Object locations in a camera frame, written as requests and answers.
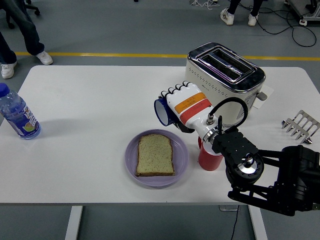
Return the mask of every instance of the purple plate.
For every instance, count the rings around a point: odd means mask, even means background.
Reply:
[[[139,139],[148,134],[161,134],[170,138],[175,176],[136,176]],[[188,162],[189,154],[186,144],[174,133],[162,129],[151,129],[138,134],[130,141],[125,150],[125,165],[129,173],[140,183],[151,187],[163,187],[177,182],[185,173]]]

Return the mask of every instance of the person's leg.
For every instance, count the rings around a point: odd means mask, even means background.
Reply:
[[[9,48],[4,36],[0,32],[0,63],[1,75],[4,79],[11,78],[15,73],[17,64],[16,54]]]
[[[230,1],[230,6],[229,6],[229,9],[228,9],[228,13],[230,13],[232,15],[235,14],[236,9],[237,9],[237,7],[238,7],[240,2],[241,2],[241,0],[231,0]]]
[[[16,61],[16,54],[10,49],[4,36],[0,32],[0,63],[14,64]]]
[[[253,8],[251,10],[251,15],[253,17],[258,16],[263,1],[264,0],[253,0]]]
[[[36,56],[42,53],[45,46],[40,42],[36,26],[27,13],[24,0],[1,0],[3,9],[10,14],[19,26],[24,37],[26,50]]]

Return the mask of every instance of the table leg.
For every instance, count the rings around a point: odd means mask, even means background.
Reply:
[[[77,240],[83,206],[72,206],[65,240]]]
[[[256,240],[268,240],[264,220],[259,207],[248,205]]]

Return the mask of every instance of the robotic arm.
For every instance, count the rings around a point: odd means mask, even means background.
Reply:
[[[214,115],[226,103],[241,104],[243,108],[242,120],[228,129],[222,117]],[[319,152],[302,145],[288,146],[282,151],[257,149],[237,128],[248,115],[243,100],[230,97],[213,107],[195,84],[185,81],[161,92],[154,109],[164,126],[174,124],[184,133],[196,131],[204,142],[212,144],[215,153],[224,156],[226,176],[232,187],[229,198],[287,216],[320,208]],[[278,168],[273,186],[255,185],[265,164]]]

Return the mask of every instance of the blue bottle cap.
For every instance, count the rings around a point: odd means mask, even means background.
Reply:
[[[5,95],[7,95],[10,92],[9,87],[7,86],[7,84],[0,82],[0,98],[4,97]]]

